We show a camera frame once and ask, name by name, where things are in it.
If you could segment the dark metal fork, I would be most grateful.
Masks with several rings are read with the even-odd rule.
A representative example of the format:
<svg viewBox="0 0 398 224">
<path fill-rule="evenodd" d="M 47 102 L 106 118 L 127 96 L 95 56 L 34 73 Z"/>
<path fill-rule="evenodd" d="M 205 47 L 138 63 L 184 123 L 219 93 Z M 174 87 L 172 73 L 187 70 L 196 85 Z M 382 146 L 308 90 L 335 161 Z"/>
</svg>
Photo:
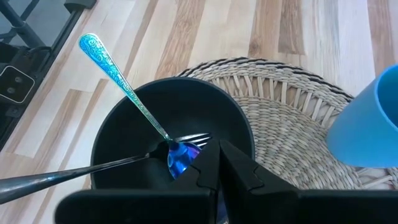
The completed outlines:
<svg viewBox="0 0 398 224">
<path fill-rule="evenodd" d="M 192 163 L 194 158 L 201 152 L 201 148 L 210 139 L 210 133 L 191 134 L 175 138 L 174 141 L 162 142 L 154 151 L 141 156 L 128 157 L 78 169 L 0 179 L 0 205 L 86 174 L 149 158 L 166 162 L 172 177 L 176 179 Z"/>
</svg>

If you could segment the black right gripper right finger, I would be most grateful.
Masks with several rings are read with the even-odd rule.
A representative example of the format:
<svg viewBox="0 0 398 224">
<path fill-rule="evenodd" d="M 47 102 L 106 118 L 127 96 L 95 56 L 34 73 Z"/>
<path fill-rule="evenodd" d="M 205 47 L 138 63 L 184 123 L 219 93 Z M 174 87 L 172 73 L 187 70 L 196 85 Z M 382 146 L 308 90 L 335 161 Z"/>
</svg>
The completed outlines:
<svg viewBox="0 0 398 224">
<path fill-rule="evenodd" d="M 398 190 L 302 190 L 220 141 L 230 224 L 398 224 Z"/>
</svg>

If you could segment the black aluminium table frame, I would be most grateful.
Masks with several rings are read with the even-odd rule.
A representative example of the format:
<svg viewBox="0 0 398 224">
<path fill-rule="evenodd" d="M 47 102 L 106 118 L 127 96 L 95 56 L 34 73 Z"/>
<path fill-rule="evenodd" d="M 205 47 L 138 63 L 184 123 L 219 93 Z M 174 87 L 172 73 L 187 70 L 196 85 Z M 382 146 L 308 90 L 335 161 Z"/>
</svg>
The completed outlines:
<svg viewBox="0 0 398 224">
<path fill-rule="evenodd" d="M 0 103 L 0 152 L 84 10 L 97 0 L 0 0 L 0 72 L 7 65 L 35 80 L 21 105 Z"/>
</svg>

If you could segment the blue plastic cup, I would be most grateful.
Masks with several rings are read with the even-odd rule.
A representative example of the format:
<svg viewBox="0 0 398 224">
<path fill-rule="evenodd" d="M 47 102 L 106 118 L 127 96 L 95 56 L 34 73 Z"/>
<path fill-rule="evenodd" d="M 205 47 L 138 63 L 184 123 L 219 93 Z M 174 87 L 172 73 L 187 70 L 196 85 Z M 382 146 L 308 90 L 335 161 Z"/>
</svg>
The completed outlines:
<svg viewBox="0 0 398 224">
<path fill-rule="evenodd" d="M 336 117 L 331 154 L 358 167 L 398 167 L 398 64 L 383 71 Z"/>
</svg>

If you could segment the black bowl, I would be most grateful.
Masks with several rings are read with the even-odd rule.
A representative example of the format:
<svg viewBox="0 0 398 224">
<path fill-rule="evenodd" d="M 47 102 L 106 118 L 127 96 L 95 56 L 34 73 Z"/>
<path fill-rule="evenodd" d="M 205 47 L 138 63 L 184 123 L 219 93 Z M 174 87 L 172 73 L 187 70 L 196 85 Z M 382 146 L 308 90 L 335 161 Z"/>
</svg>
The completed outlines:
<svg viewBox="0 0 398 224">
<path fill-rule="evenodd" d="M 237 102 L 214 84 L 195 78 L 165 78 L 135 92 L 170 137 L 209 133 L 254 157 L 254 136 L 248 119 Z M 91 163 L 140 156 L 156 149 L 163 140 L 124 97 L 104 119 L 93 145 Z M 165 159 L 144 159 L 91 175 L 92 189 L 160 189 L 172 181 Z"/>
</svg>

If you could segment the round woven straw placemat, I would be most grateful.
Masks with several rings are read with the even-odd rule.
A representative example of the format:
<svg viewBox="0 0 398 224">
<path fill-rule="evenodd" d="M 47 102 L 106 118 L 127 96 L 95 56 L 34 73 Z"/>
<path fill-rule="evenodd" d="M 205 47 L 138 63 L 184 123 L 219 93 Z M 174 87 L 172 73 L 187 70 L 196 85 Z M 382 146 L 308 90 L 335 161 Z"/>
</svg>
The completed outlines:
<svg viewBox="0 0 398 224">
<path fill-rule="evenodd" d="M 301 189 L 398 190 L 398 167 L 346 166 L 328 151 L 327 129 L 353 97 L 301 67 L 263 58 L 222 58 L 182 76 L 232 96 L 254 135 L 255 159 Z"/>
</svg>

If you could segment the black box with silver edge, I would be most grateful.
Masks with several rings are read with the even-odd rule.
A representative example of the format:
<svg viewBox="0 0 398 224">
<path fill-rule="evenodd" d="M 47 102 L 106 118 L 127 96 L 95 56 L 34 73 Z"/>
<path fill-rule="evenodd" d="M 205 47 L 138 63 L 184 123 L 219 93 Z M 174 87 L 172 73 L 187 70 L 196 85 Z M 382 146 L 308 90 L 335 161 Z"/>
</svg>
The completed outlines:
<svg viewBox="0 0 398 224">
<path fill-rule="evenodd" d="M 24 104 L 32 93 L 35 80 L 12 65 L 0 72 L 0 103 Z"/>
</svg>

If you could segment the iridescent blue metal spoon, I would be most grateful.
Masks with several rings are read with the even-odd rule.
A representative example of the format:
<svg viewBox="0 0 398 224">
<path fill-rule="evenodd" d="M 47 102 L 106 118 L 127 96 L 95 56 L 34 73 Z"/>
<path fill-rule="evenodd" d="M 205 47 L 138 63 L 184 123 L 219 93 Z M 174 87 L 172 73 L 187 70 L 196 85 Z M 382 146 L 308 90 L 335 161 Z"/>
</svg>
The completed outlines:
<svg viewBox="0 0 398 224">
<path fill-rule="evenodd" d="M 84 34 L 80 37 L 79 46 L 120 87 L 156 131 L 165 139 L 169 150 L 165 156 L 161 156 L 160 158 L 167 161 L 172 177 L 175 179 L 179 177 L 200 153 L 201 149 L 196 143 L 202 140 L 209 140 L 210 135 L 208 133 L 201 133 L 174 139 L 171 138 L 136 95 L 100 38 L 96 34 Z"/>
</svg>

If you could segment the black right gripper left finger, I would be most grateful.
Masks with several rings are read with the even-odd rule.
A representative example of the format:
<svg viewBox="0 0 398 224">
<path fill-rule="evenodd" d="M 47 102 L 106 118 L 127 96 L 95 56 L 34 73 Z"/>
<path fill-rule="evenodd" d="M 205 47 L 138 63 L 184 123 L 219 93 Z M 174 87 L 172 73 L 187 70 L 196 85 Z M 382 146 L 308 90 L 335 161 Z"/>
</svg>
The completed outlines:
<svg viewBox="0 0 398 224">
<path fill-rule="evenodd" d="M 55 224 L 216 224 L 219 164 L 213 139 L 167 188 L 75 192 L 58 204 Z"/>
</svg>

